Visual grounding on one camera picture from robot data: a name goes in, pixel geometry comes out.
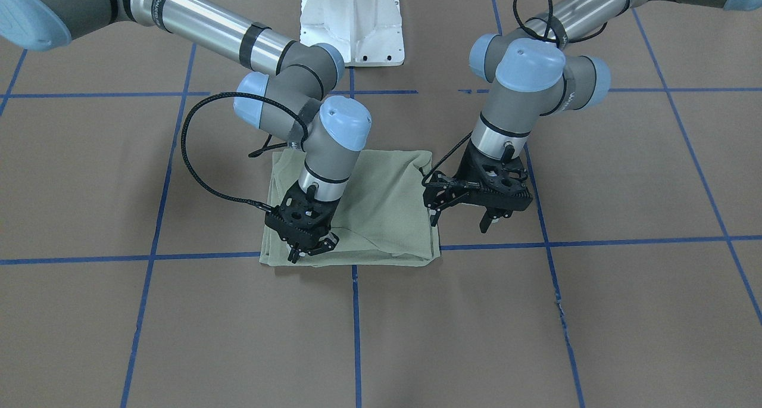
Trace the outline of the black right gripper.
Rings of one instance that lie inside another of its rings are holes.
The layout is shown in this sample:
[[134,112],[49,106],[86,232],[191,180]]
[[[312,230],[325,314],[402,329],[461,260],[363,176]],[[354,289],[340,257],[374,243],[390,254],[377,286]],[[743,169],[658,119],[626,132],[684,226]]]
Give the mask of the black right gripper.
[[302,254],[317,256],[334,251],[339,237],[331,232],[331,221],[339,201],[318,201],[316,186],[303,192],[296,182],[288,191],[280,206],[265,213],[265,226],[277,232],[288,243],[288,262],[297,264]]

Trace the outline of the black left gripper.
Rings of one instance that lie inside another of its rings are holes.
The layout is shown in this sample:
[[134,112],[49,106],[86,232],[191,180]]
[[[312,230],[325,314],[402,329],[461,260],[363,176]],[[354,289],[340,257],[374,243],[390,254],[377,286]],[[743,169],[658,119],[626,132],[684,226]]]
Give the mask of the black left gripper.
[[508,161],[493,159],[469,142],[455,178],[433,172],[423,180],[423,203],[428,209],[429,223],[432,227],[438,225],[441,213],[460,202],[484,206],[480,232],[485,234],[492,224],[530,206],[533,197],[527,180],[528,172],[520,157]]

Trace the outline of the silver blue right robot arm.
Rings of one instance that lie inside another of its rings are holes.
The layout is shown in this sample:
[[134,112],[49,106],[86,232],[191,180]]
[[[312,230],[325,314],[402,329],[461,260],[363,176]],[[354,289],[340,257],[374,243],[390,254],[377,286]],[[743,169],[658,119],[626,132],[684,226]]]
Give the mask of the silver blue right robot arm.
[[191,235],[171,221],[177,178],[220,204],[176,161],[180,126],[204,75],[244,68],[136,25],[121,0],[2,0],[2,31],[17,17],[57,33],[2,40],[2,266],[258,257],[211,250],[230,226],[201,233],[199,206]]

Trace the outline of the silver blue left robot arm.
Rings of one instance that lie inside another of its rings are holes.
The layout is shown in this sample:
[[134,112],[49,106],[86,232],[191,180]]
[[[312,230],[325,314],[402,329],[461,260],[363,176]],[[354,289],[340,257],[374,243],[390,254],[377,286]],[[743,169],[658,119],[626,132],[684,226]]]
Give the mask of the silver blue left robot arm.
[[436,226],[441,213],[458,204],[485,208],[479,228],[525,211],[532,202],[520,153],[537,120],[598,103],[611,85],[608,65],[592,56],[567,56],[564,49],[600,34],[607,23],[649,1],[754,11],[760,0],[547,0],[544,13],[517,30],[484,35],[469,52],[471,71],[492,86],[454,176],[433,167],[422,180],[423,202]]

